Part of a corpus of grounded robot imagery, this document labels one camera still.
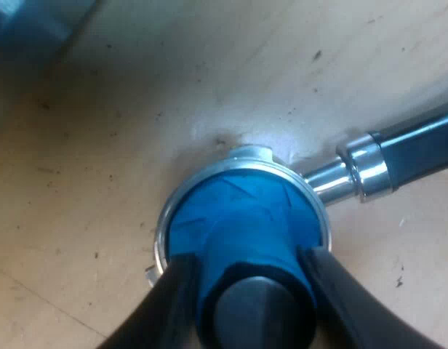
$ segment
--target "wooden surface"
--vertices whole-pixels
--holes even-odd
[[[446,100],[448,1],[104,1],[0,131],[0,348],[108,336],[165,199],[229,147],[307,166]],[[448,347],[448,170],[328,212],[342,264]]]

